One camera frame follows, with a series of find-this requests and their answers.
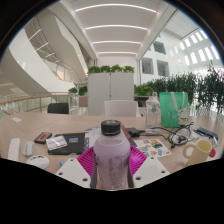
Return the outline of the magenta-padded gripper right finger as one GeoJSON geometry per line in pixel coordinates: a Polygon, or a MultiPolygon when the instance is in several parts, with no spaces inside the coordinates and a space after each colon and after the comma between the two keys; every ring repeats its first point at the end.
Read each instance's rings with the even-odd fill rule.
{"type": "Polygon", "coordinates": [[[139,149],[131,147],[128,167],[129,188],[143,187],[167,175],[168,170],[156,157],[147,157],[139,149]]]}

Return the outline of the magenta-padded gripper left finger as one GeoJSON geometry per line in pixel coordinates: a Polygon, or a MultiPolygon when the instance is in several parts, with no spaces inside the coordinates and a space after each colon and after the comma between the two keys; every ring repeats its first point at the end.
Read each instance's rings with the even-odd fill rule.
{"type": "Polygon", "coordinates": [[[84,188],[97,185],[97,168],[93,148],[89,148],[77,158],[70,157],[56,175],[84,188]]]}

